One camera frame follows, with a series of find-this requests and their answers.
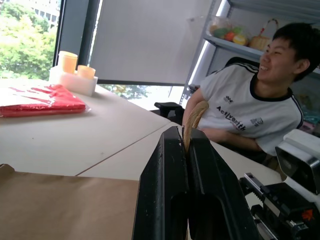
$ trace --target basket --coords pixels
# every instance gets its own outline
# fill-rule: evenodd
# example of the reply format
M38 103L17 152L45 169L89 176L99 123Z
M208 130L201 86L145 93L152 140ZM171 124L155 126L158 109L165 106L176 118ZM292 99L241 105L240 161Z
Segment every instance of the basket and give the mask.
M266 36L262 36L262 33L265 31L265 29L267 28L268 24L270 22L275 22L275 25L276 25L276 30L279 29L279 23L276 19L272 18L270 19L264 26L263 28L261 29L260 31L260 34L258 36L254 36L250 43L249 43L249 47L250 48L253 48L253 49L257 49L257 50L260 50L260 51L265 51L266 50L266 47L268 46L268 44L270 43L271 41L271 38L270 37L266 37Z

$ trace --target man's hair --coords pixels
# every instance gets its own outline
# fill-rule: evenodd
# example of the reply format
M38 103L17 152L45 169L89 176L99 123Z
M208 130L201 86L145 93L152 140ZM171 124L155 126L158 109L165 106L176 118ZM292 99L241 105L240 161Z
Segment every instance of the man's hair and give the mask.
M308 23L290 23L277 30L273 36L275 39L290 41L290 48L295 50L295 60L308 59L310 66L300 73L295 82L303 79L313 72L320 64L320 30L312 28Z

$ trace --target white table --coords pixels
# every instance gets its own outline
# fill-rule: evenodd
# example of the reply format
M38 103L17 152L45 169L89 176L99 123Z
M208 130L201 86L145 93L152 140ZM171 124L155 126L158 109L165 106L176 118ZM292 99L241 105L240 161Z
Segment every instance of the white table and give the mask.
M139 180L161 134L172 126L178 126L181 132L181 126L171 122L116 155L113 155L98 165L88 169L79 176ZM246 173L252 173L264 185L281 182L281 177L276 171L256 163L215 142L211 141L211 144L229 165L238 179L242 178ZM246 196L246 201L249 207L261 204L260 200L253 193Z
M20 172L75 176L170 123L100 86L93 97L77 96L90 112L1 118L0 164Z

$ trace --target plastic fruit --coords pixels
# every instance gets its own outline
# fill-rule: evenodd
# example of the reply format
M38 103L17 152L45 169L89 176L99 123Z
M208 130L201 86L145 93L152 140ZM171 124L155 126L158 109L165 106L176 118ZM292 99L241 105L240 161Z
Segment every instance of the plastic fruit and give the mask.
M229 32L229 29L223 27L223 28L218 28L213 32L213 36L219 39L224 39L225 35Z
M235 35L234 38L232 39L232 41L235 44L240 44L240 45L247 45L247 38L241 34L239 35Z
M214 35L214 31L216 29L218 29L219 27L217 25L212 25L210 28L209 28L209 32L211 33L211 35Z
M224 35L224 39L231 42L234 39L235 35L236 34L234 32L230 31L226 35Z
M236 26L232 29L232 32L234 32L236 35L238 35L242 32L242 27Z

